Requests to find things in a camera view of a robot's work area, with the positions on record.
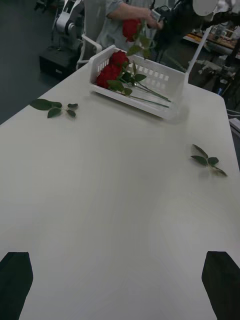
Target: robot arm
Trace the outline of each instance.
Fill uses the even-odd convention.
[[[201,27],[205,17],[216,8],[218,0],[178,0],[172,10],[156,8],[164,28],[155,35],[156,51],[165,51],[193,29]]]

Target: floor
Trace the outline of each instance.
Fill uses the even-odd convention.
[[[51,44],[54,13],[34,11],[35,0],[0,0],[0,124],[15,115],[33,99],[59,83],[40,72],[39,54]],[[171,47],[162,62],[181,70],[188,68],[196,47],[182,41]],[[209,58],[203,50],[199,59]],[[195,66],[189,82],[198,85]],[[240,139],[233,137],[240,166]]]

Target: white table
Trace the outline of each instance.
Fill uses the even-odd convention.
[[[207,251],[240,266],[240,173],[224,101],[189,85],[169,122],[88,90],[79,70],[0,126],[0,257],[28,251],[21,320],[213,320]],[[228,178],[190,160],[219,157]]]

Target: person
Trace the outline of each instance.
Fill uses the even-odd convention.
[[[162,29],[163,22],[157,22],[149,9],[153,0],[106,0],[106,19],[97,38],[103,49],[115,45],[117,48],[128,51],[133,45],[126,42],[123,35],[123,21],[143,19],[150,28]]]

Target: white plastic basket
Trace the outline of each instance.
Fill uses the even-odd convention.
[[[150,100],[152,102],[167,105],[169,108],[159,106],[151,102],[145,102],[135,98],[127,97],[120,93],[104,89],[95,84],[101,70],[109,63],[109,58],[111,55],[119,50],[120,49],[116,48],[115,45],[112,45],[102,52],[94,55],[89,60],[90,89],[99,94],[121,101],[127,105],[139,108],[164,119],[175,117],[180,111],[184,86],[188,83],[189,76],[187,73],[183,73],[165,65],[144,59],[141,56],[132,55],[129,57],[129,70],[133,72],[132,62],[134,61],[136,64],[137,73],[147,76],[146,79],[141,81],[141,84],[167,97],[171,102],[167,102],[137,87],[131,88],[133,90],[132,95],[145,100]]]

